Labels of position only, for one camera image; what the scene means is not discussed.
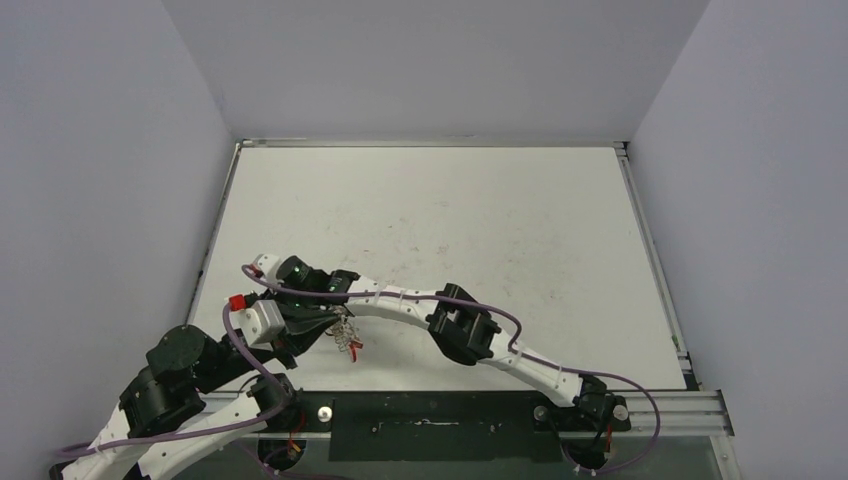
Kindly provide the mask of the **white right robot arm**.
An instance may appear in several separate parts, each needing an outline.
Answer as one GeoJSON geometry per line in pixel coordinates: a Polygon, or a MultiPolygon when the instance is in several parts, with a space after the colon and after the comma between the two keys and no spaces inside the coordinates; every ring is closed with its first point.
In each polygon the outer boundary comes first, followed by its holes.
{"type": "Polygon", "coordinates": [[[251,306],[259,327],[250,342],[271,345],[288,369],[332,328],[373,317],[426,331],[454,363],[505,372],[564,408],[577,428],[606,432],[630,419],[625,399],[605,384],[607,374],[564,367],[525,348],[496,321],[505,311],[479,303],[457,284],[405,289],[353,271],[316,269],[297,256],[261,255],[243,271],[266,289],[251,306]]]}

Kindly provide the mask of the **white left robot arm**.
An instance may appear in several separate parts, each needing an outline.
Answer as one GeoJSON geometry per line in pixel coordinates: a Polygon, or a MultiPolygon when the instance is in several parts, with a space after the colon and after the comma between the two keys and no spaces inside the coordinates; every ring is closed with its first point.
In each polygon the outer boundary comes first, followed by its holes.
{"type": "Polygon", "coordinates": [[[63,448],[64,460],[50,468],[50,478],[171,479],[248,433],[290,428],[298,394],[266,362],[309,347],[350,313],[343,307],[290,310],[270,349],[253,347],[237,325],[260,313],[225,306],[219,341],[194,326],[171,330],[149,351],[147,366],[120,394],[95,439],[63,448]]]}

